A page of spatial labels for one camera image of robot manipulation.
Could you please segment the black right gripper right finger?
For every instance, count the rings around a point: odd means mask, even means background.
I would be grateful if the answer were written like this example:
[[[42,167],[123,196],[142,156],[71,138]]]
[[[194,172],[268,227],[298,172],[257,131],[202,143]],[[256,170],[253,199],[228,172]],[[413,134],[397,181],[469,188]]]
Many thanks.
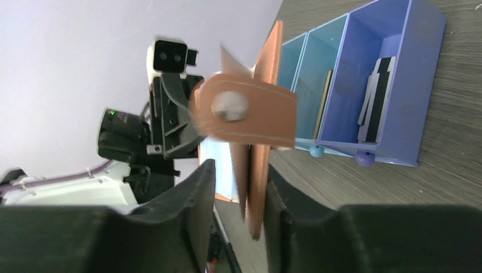
[[[330,209],[273,167],[264,214],[269,272],[480,272],[481,211],[463,205]]]

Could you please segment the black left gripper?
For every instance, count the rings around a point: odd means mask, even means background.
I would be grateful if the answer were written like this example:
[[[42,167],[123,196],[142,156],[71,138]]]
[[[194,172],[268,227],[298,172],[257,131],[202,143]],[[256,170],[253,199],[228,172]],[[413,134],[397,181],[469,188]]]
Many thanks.
[[[159,172],[179,176],[175,159],[196,158],[203,140],[192,124],[189,99],[204,82],[198,75],[163,73],[149,87],[150,144],[147,154],[160,159],[165,167]]]

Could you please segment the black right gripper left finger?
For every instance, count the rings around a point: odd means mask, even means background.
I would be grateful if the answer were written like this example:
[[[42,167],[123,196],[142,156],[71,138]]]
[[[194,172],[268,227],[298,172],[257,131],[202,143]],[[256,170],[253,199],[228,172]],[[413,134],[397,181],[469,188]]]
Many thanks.
[[[105,206],[1,209],[2,272],[204,272],[215,161],[129,215]]]

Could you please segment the orange leather card holder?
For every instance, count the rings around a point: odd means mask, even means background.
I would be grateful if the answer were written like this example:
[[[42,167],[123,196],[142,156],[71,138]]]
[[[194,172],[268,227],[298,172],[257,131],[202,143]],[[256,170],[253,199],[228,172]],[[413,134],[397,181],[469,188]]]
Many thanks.
[[[227,142],[242,216],[260,238],[272,148],[293,148],[297,96],[278,85],[283,22],[268,35],[256,64],[247,67],[221,46],[221,71],[194,93],[191,110],[200,133]]]

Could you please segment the white striped card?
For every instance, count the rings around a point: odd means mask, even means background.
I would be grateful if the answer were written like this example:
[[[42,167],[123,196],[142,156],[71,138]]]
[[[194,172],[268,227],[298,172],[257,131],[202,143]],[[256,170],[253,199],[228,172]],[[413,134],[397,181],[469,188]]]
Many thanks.
[[[378,143],[380,141],[380,126],[384,121],[385,101],[392,82],[395,62],[395,56],[380,58],[369,75],[358,119],[358,141],[360,143]]]

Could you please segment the yellow VIP card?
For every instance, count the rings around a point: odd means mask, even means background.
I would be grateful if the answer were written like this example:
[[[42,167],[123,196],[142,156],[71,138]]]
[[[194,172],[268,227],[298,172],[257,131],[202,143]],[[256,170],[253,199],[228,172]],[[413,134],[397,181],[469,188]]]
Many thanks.
[[[315,129],[314,129],[313,139],[317,139],[317,138],[318,138],[319,128],[320,128],[320,126],[321,126],[321,120],[322,120],[322,116],[323,116],[323,112],[324,112],[324,108],[325,108],[326,98],[327,98],[327,95],[328,95],[328,92],[329,92],[329,88],[330,88],[330,84],[331,84],[332,75],[333,75],[333,70],[331,69],[331,70],[329,70],[328,73],[327,73],[325,86],[324,86],[324,88],[323,88],[323,93],[322,93],[321,103],[320,103],[320,107],[319,107],[319,112],[318,112],[317,120],[316,120],[316,123],[315,123]]]

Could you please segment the blue purple drawer organizer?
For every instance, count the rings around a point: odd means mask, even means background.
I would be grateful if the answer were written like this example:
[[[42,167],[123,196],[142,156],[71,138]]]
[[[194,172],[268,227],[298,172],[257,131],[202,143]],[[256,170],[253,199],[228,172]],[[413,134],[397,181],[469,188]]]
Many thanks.
[[[279,85],[298,97],[295,147],[415,167],[446,18],[432,1],[372,1],[282,46]],[[358,141],[358,119],[378,59],[396,57],[378,143]],[[333,70],[317,139],[327,73]]]

